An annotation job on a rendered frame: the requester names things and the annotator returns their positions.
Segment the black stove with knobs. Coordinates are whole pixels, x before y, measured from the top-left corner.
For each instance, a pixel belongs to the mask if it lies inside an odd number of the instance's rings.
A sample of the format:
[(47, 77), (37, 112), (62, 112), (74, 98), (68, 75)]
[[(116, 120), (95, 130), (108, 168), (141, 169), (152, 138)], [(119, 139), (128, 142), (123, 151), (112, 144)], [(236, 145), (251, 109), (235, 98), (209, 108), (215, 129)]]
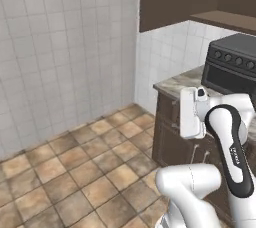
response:
[(201, 84), (223, 95), (246, 93), (256, 110), (256, 36), (236, 33), (211, 41)]

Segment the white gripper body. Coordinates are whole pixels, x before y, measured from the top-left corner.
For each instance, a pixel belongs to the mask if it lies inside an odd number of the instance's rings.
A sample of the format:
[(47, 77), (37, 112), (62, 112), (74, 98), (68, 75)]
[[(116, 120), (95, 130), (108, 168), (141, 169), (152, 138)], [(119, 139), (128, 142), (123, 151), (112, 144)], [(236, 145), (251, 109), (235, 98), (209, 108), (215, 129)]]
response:
[(196, 87), (186, 87), (180, 91), (180, 136), (184, 139), (202, 139), (206, 134), (197, 114), (196, 102)]

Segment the dark brown drawer front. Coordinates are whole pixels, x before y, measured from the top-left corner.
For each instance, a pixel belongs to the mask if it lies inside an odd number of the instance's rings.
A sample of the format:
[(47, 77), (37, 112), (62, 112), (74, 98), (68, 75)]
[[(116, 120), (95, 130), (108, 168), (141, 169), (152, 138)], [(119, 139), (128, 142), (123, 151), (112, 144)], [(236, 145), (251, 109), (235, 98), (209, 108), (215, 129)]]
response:
[(157, 114), (165, 121), (172, 123), (172, 102), (178, 100), (172, 96), (158, 93)]

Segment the dark brown base cabinet door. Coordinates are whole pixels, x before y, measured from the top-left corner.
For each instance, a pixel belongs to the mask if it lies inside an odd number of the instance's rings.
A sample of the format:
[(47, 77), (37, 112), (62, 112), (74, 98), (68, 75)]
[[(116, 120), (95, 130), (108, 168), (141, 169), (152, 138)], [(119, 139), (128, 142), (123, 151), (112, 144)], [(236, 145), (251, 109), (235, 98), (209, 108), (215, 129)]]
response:
[(225, 179), (222, 162), (221, 162), (221, 158), (219, 155), (219, 149), (217, 147), (217, 144), (215, 143), (214, 138), (211, 137), (210, 135), (206, 135), (202, 139), (201, 146), (203, 147), (205, 152), (207, 150), (210, 152), (210, 156), (209, 156), (210, 163), (209, 164), (215, 165), (218, 168), (218, 170), (220, 171), (222, 179)]
[[(177, 126), (157, 118), (155, 122), (152, 159), (161, 167), (190, 164), (196, 140), (186, 140), (180, 136)], [(200, 147), (197, 160), (203, 160), (204, 151)]]

